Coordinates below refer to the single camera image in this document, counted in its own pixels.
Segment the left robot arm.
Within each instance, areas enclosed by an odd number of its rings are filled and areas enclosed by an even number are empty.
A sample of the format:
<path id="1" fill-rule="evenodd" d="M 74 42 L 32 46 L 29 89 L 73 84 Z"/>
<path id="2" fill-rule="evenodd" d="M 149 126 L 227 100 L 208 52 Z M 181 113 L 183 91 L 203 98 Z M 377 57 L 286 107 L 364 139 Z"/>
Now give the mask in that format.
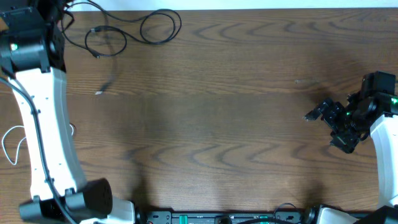
<path id="1" fill-rule="evenodd" d="M 31 166 L 31 199 L 19 213 L 30 223 L 135 223 L 134 204 L 102 178 L 87 181 L 66 102 L 65 1 L 1 2 L 1 82 L 19 105 Z"/>

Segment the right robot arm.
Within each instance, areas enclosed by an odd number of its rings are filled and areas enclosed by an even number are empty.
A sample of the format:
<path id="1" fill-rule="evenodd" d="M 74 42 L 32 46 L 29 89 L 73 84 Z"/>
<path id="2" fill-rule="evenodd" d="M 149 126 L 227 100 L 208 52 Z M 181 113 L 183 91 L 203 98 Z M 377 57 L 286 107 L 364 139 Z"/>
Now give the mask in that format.
<path id="1" fill-rule="evenodd" d="M 356 218 L 326 205 L 309 208 L 302 223 L 397 223 L 397 95 L 396 77 L 376 71 L 365 75 L 361 89 L 347 97 L 348 104 L 326 98 L 304 118 L 321 119 L 331 129 L 331 146 L 347 154 L 370 137 L 377 159 L 377 209 Z"/>

